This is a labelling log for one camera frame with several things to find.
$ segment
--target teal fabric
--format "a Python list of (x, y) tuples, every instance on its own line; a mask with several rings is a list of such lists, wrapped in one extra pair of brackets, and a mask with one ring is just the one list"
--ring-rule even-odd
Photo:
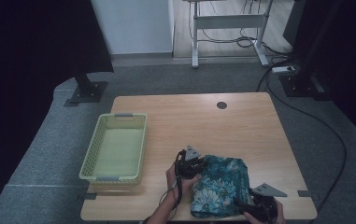
[(233, 198), (251, 203), (248, 167), (241, 159), (206, 155), (207, 166), (200, 181), (193, 186), (194, 217), (229, 217), (239, 215)]

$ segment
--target wooden table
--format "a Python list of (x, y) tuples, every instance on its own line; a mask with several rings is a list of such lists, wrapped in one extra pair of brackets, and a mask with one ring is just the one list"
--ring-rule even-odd
[[(218, 102), (227, 107), (219, 109)], [(202, 155), (241, 158), (248, 166), (251, 187), (265, 182), (288, 194), (278, 198), (285, 218), (317, 216), (312, 199), (298, 194), (298, 190), (307, 190), (306, 183), (267, 93), (121, 96), (115, 99), (111, 112), (148, 114), (142, 182), (134, 192), (121, 194), (90, 185), (88, 193), (97, 192), (97, 196), (85, 200), (81, 210), (84, 220), (143, 220), (150, 216), (166, 191), (165, 171), (187, 145)], [(212, 219), (191, 216), (191, 196), (183, 197), (173, 220)]]

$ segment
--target person's right hand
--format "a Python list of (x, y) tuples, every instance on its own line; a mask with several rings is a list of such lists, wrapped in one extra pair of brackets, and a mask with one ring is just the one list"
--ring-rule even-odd
[[(277, 204), (277, 210), (278, 210), (278, 217), (276, 220), (276, 224), (286, 224), (285, 217), (283, 216), (283, 204), (280, 203), (277, 199), (274, 199)], [(251, 214), (245, 212), (244, 213), (245, 218), (251, 223), (251, 224), (263, 224), (261, 221), (256, 219), (254, 216)]]

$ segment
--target white metal table frame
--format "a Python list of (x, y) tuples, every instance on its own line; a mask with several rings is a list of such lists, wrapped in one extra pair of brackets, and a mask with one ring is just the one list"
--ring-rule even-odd
[(210, 0), (183, 0), (194, 3), (193, 37), (192, 37), (192, 68), (198, 68), (198, 38), (197, 32), (202, 29), (233, 29), (233, 28), (260, 28), (257, 40), (253, 40), (253, 47), (263, 67), (269, 66), (269, 62), (262, 50), (265, 26), (270, 16), (273, 0), (268, 0), (265, 13), (250, 15), (228, 15), (228, 16), (198, 16), (198, 2)]

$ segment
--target floral cloth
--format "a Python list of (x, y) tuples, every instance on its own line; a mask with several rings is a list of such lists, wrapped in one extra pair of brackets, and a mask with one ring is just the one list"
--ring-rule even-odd
[(207, 166), (193, 187), (194, 217), (228, 217), (238, 215), (233, 198), (252, 203), (249, 196), (248, 167), (241, 159), (206, 155)]

